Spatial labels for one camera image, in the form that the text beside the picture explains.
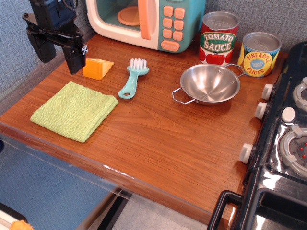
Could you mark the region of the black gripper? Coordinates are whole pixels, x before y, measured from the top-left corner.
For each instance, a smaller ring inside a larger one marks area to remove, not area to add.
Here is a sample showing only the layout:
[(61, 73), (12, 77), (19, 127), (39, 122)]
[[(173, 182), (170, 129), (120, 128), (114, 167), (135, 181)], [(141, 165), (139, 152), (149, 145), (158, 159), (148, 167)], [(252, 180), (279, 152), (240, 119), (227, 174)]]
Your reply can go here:
[(55, 45), (62, 47), (70, 74), (86, 63), (86, 44), (82, 31), (74, 23), (77, 0), (31, 0), (33, 13), (25, 13), (27, 36), (43, 63), (56, 56)]

